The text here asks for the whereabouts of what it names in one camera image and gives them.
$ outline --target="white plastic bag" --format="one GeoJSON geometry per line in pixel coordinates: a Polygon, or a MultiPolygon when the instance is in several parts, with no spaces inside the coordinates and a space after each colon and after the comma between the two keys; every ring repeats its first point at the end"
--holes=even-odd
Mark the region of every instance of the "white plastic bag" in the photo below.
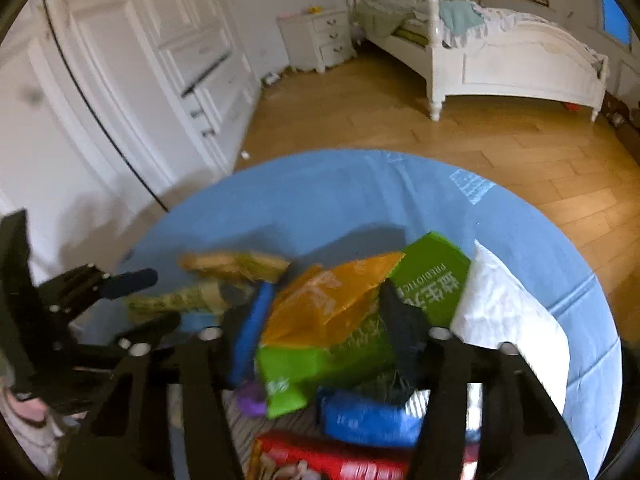
{"type": "Polygon", "coordinates": [[[476,240],[451,330],[465,343],[518,347],[558,408],[564,410],[569,342],[562,327],[491,251],[476,240]]]}

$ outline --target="round table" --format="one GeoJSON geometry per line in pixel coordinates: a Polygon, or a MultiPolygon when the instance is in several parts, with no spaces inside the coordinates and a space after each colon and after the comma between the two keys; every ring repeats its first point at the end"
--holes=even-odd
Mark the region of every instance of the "round table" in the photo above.
{"type": "MultiPolygon", "coordinates": [[[[402,153],[327,150],[241,171],[173,209],[120,271],[153,267],[168,292],[193,280],[186,251],[256,250],[338,263],[402,250],[437,231],[472,257],[495,253],[564,329],[571,355],[564,420],[596,475],[613,434],[622,387],[620,339],[593,271],[537,209],[468,171],[402,153]]],[[[183,330],[207,320],[185,316],[183,330]]],[[[128,328],[121,304],[97,306],[84,339],[105,343],[128,328]]]]}

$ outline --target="wardrobe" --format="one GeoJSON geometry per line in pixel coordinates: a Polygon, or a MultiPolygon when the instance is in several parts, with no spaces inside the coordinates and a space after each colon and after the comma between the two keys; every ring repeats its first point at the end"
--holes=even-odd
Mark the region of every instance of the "wardrobe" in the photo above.
{"type": "Polygon", "coordinates": [[[41,281],[111,270],[231,174],[260,95],[227,0],[30,0],[0,45],[0,214],[41,281]]]}

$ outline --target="red package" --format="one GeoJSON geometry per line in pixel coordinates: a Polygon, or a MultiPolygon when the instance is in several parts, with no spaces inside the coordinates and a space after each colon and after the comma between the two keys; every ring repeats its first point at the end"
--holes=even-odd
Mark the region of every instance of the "red package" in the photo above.
{"type": "MultiPolygon", "coordinates": [[[[461,480],[474,478],[478,449],[465,449],[461,480]]],[[[246,480],[402,480],[412,453],[270,431],[255,439],[246,480]]]]}

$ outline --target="bed post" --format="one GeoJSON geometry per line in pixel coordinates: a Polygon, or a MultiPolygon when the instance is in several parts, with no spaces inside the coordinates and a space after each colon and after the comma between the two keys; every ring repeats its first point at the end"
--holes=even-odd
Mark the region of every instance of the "bed post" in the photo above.
{"type": "Polygon", "coordinates": [[[604,101],[604,92],[607,91],[607,79],[609,78],[609,57],[605,56],[602,59],[602,67],[600,68],[600,77],[598,78],[602,83],[602,88],[598,89],[598,97],[596,105],[593,107],[591,113],[591,122],[594,123],[598,118],[598,114],[602,109],[602,102],[604,101]]]}
{"type": "Polygon", "coordinates": [[[427,79],[427,97],[429,99],[429,117],[432,121],[440,120],[440,111],[444,103],[444,88],[441,85],[439,53],[444,52],[442,46],[442,22],[440,21],[440,4],[438,0],[427,0],[429,9],[427,52],[431,54],[431,80],[427,79]]]}

